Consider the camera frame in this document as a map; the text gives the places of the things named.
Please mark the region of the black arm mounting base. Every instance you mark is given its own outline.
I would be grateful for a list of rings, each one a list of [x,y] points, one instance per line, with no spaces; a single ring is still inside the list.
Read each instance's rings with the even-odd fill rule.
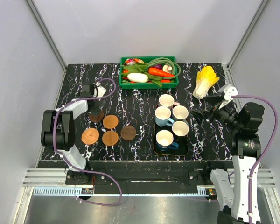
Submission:
[[[88,172],[46,170],[43,187],[93,186],[98,195],[194,195],[211,185],[211,168],[232,169],[230,161],[91,162]]]

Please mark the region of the dark walnut coaster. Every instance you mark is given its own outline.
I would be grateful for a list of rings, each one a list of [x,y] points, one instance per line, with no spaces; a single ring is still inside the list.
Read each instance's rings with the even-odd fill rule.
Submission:
[[[136,129],[133,126],[125,126],[121,129],[120,135],[124,140],[133,140],[136,136]]]
[[[98,123],[104,118],[104,112],[100,110],[98,114],[89,113],[89,119],[91,122]]]

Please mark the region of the pink cup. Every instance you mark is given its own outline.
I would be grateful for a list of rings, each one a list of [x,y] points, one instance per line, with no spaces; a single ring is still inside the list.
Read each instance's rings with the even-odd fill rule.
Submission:
[[[180,103],[175,102],[173,96],[169,94],[162,94],[158,99],[158,106],[164,106],[169,108],[170,110],[172,110],[173,107],[177,105],[180,105]]]

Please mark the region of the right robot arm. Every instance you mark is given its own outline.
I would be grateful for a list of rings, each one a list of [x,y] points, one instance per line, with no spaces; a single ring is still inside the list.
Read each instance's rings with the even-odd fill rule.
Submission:
[[[257,176],[264,152],[257,134],[265,109],[254,102],[246,103],[240,112],[227,106],[224,94],[205,97],[212,109],[190,110],[198,124],[205,120],[218,120],[231,129],[232,164],[234,183],[230,183],[227,167],[221,162],[209,161],[202,170],[202,177],[214,185],[220,204],[219,224],[260,224],[258,209]]]

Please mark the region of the woven rattan coaster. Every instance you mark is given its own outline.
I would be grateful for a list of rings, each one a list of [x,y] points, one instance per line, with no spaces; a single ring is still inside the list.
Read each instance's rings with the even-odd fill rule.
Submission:
[[[99,139],[99,132],[95,128],[88,128],[83,131],[81,140],[84,144],[92,145]]]

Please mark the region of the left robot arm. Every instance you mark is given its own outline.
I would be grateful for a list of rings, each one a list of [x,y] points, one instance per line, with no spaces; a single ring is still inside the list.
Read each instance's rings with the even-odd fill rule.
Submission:
[[[74,121],[86,112],[96,113],[97,103],[104,97],[106,89],[100,82],[83,84],[78,97],[55,110],[45,110],[42,118],[41,144],[52,148],[76,172],[76,180],[81,184],[91,181],[92,173],[86,159],[75,145]]]

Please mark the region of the light brown wooden coaster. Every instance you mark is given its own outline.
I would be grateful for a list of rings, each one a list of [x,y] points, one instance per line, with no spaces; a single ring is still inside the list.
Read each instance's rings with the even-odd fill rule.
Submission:
[[[115,131],[107,131],[102,136],[102,142],[106,146],[114,146],[119,140],[119,136]]]
[[[103,119],[103,125],[107,129],[115,128],[118,125],[118,123],[118,118],[112,114],[105,116],[105,118]]]

